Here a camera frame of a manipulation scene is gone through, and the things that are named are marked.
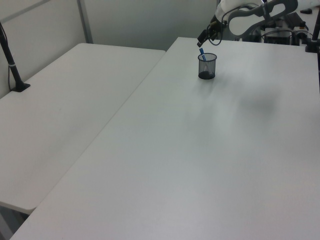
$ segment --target black stand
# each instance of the black stand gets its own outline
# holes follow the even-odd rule
[[[2,50],[4,52],[4,55],[6,57],[6,60],[8,62],[8,65],[11,69],[12,75],[15,80],[15,87],[12,89],[12,91],[21,93],[22,91],[24,91],[25,89],[30,87],[30,84],[24,83],[20,78],[18,69],[16,67],[16,63],[15,63],[14,58],[12,57],[12,54],[10,52],[8,41],[5,36],[5,32],[3,30],[1,23],[0,23],[0,43],[1,43]]]
[[[318,53],[318,49],[320,46],[320,41],[318,41],[319,32],[320,32],[320,11],[318,12],[318,17],[316,18],[313,36],[311,39],[308,38],[306,40],[307,43],[306,43],[305,51],[307,53],[315,53],[315,54]]]

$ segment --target desk lamp arm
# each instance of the desk lamp arm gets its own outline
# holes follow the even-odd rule
[[[28,87],[30,87],[30,84],[24,83],[20,78],[16,63],[15,63],[14,58],[10,52],[10,49],[9,49],[8,40],[7,40],[7,37],[5,34],[5,30],[2,27],[1,22],[0,22],[0,43],[1,43],[1,47],[2,47],[2,50],[5,55],[5,58],[8,62],[8,66],[9,66],[9,68],[12,72],[12,75],[14,77],[14,80],[15,80],[15,88],[13,88],[12,91],[20,93],[20,92],[24,91],[25,89],[27,89]]]

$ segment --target gray floor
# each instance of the gray floor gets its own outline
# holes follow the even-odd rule
[[[9,240],[28,216],[0,206],[0,240]]]

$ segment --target white tabletop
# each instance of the white tabletop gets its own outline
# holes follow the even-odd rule
[[[318,239],[317,55],[204,50],[214,81],[178,38],[12,240]]]
[[[164,51],[79,44],[0,100],[0,206],[30,213]]]

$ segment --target equipment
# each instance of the equipment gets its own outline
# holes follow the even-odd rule
[[[320,0],[222,0],[208,27],[198,37],[198,46],[215,40],[228,26],[235,38],[243,38],[257,27],[266,25],[296,10],[320,5]]]
[[[8,67],[10,68],[12,75],[14,77],[14,80],[15,80],[15,87],[13,89],[11,89],[11,91],[21,93],[22,91],[24,91],[25,89],[30,87],[30,84],[24,83],[20,78],[18,69],[16,67],[16,63],[15,63],[14,58],[12,57],[12,54],[9,49],[8,39],[7,39],[5,30],[2,27],[1,22],[0,22],[0,44],[1,44],[2,50],[4,52],[4,55],[6,57],[6,60],[8,62]]]
[[[288,25],[288,28],[294,29],[295,27],[300,27],[301,23],[304,21],[301,19],[301,17],[298,15],[298,13],[293,12],[290,14],[287,14],[284,16],[284,20],[286,24]]]

